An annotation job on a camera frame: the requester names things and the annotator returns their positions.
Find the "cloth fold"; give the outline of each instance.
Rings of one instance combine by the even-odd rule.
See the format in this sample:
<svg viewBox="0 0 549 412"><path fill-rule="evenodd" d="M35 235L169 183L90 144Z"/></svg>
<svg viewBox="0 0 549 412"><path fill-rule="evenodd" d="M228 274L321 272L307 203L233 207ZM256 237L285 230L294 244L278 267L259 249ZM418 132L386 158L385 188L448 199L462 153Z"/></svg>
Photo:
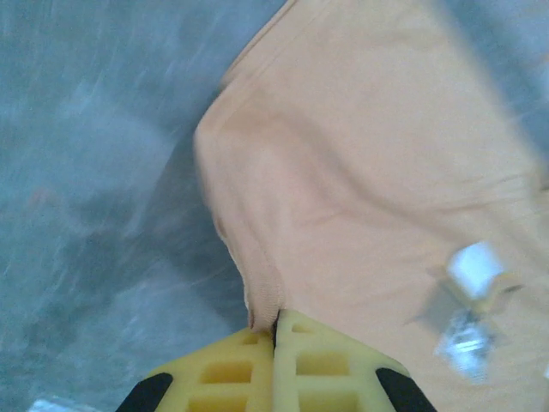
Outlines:
<svg viewBox="0 0 549 412"><path fill-rule="evenodd" d="M549 203L489 84L428 2L281 9L229 69L195 141L253 330L291 307L402 361L440 410L540 410ZM440 330L424 316L433 273L478 241L525 286L498 315L509 342L487 389L433 356Z"/></svg>

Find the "black rubber pad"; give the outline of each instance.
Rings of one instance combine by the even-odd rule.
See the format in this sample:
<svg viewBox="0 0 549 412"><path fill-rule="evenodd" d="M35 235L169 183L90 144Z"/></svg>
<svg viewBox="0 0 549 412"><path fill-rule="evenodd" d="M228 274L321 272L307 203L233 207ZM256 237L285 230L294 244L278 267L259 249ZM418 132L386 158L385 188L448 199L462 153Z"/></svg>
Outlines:
<svg viewBox="0 0 549 412"><path fill-rule="evenodd" d="M437 412L413 379L388 368L376 375L396 412Z"/></svg>
<svg viewBox="0 0 549 412"><path fill-rule="evenodd" d="M159 373L138 383L116 412L154 412L173 381L169 373Z"/></svg>

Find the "clear plastic piece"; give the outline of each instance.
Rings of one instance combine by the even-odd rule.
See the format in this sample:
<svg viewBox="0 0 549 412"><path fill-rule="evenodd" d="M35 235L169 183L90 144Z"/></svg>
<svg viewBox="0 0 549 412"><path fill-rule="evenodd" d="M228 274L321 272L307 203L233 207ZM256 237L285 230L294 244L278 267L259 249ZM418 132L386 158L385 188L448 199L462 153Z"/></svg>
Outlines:
<svg viewBox="0 0 549 412"><path fill-rule="evenodd" d="M474 384L480 385L487 379L488 355L493 343L494 335L488 326L471 311L460 309L454 313L436 354L446 358L457 372Z"/></svg>

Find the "peach cloth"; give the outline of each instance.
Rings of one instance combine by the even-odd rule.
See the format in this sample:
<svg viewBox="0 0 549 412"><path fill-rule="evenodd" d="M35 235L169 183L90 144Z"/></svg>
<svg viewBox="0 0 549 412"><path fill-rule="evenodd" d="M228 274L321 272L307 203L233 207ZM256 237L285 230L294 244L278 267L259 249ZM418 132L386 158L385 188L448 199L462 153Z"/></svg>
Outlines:
<svg viewBox="0 0 549 412"><path fill-rule="evenodd" d="M196 132L204 196L244 278L250 326L291 307L401 361L440 411L543 409L549 203L537 161L427 2L286 4ZM492 244L525 288L473 386L420 321L432 275Z"/></svg>

